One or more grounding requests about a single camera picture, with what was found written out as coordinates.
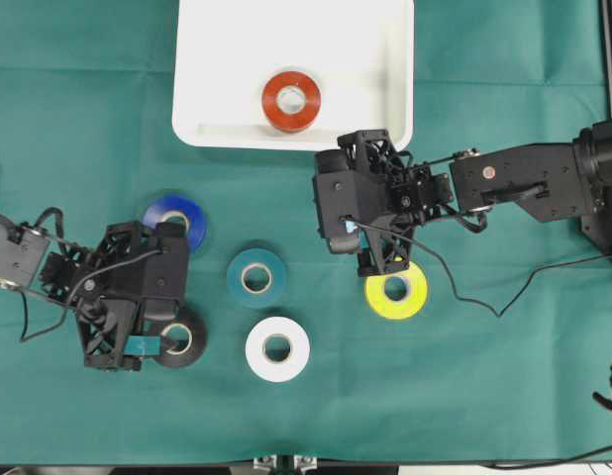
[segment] tape roll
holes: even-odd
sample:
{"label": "tape roll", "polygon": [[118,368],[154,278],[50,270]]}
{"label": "tape roll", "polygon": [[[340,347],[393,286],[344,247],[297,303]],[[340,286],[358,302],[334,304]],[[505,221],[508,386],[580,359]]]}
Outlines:
{"label": "tape roll", "polygon": [[152,336],[167,336],[173,331],[186,332],[187,341],[180,342],[174,348],[160,346],[160,354],[154,356],[154,361],[167,368],[182,368],[195,362],[205,351],[207,331],[202,319],[193,311],[183,307],[174,320],[169,322],[152,322],[148,334]]}
{"label": "tape roll", "polygon": [[190,200],[176,195],[165,195],[148,206],[143,224],[155,228],[171,218],[180,218],[187,229],[187,242],[192,252],[200,247],[205,238],[207,221],[202,210]]}
{"label": "tape roll", "polygon": [[310,127],[319,114],[321,103],[319,87],[303,72],[280,72],[262,91],[266,118],[283,132],[300,132]]}
{"label": "tape roll", "polygon": [[[389,279],[400,279],[405,295],[400,300],[390,299],[385,293]],[[409,268],[388,275],[374,275],[365,279],[365,299],[379,315],[390,320],[404,320],[416,315],[427,301],[427,278],[421,268],[410,262]]]}
{"label": "tape roll", "polygon": [[[260,289],[247,285],[247,274],[263,271],[268,281]],[[266,249],[248,249],[238,254],[227,269],[227,287],[231,295],[245,307],[261,309],[273,305],[286,287],[286,266]]]}
{"label": "tape roll", "polygon": [[[266,344],[273,337],[285,338],[290,346],[288,355],[281,361],[273,361],[266,354]],[[251,370],[261,379],[283,383],[301,373],[308,363],[310,341],[297,323],[285,317],[270,317],[249,333],[245,356]]]}

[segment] black tape roll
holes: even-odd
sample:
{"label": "black tape roll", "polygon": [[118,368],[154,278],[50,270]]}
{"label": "black tape roll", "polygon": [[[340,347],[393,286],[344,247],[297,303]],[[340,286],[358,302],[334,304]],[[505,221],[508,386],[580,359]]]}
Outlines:
{"label": "black tape roll", "polygon": [[189,341],[184,348],[167,348],[161,340],[160,355],[154,361],[167,368],[182,368],[195,362],[205,351],[207,344],[207,330],[202,319],[192,310],[183,307],[178,311],[174,320],[169,322],[153,322],[148,334],[151,336],[165,336],[175,328],[185,328]]}

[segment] screw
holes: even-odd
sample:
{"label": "screw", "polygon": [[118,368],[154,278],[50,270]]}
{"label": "screw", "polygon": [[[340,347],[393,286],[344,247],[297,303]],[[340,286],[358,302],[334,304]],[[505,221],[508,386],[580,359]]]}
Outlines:
{"label": "screw", "polygon": [[482,169],[482,176],[486,180],[492,180],[493,178],[495,178],[495,168],[490,166],[490,165],[489,166],[485,166]]}

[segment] metal clamp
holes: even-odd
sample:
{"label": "metal clamp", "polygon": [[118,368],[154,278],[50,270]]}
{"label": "metal clamp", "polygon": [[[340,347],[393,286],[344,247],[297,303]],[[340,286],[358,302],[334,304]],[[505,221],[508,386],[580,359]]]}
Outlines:
{"label": "metal clamp", "polygon": [[299,470],[301,473],[306,473],[309,470],[316,470],[317,457],[293,455],[293,466],[295,467],[295,470]]}
{"label": "metal clamp", "polygon": [[254,458],[254,470],[271,472],[277,468],[277,455],[266,455]]}
{"label": "metal clamp", "polygon": [[254,470],[263,470],[269,473],[301,473],[317,468],[317,457],[308,455],[293,455],[292,467],[290,466],[290,456],[266,455],[254,458]]}

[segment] teal tape roll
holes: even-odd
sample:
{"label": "teal tape roll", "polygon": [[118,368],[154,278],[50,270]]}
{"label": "teal tape roll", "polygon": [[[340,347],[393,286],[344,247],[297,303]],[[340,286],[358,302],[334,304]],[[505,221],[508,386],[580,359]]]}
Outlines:
{"label": "teal tape roll", "polygon": [[160,336],[128,336],[124,354],[131,356],[158,356],[160,354]]}
{"label": "teal tape roll", "polygon": [[[267,284],[259,290],[253,290],[245,283],[247,272],[254,269],[261,269],[268,276]],[[245,307],[268,307],[279,300],[286,288],[286,266],[266,249],[245,250],[229,264],[227,286],[231,295]]]}

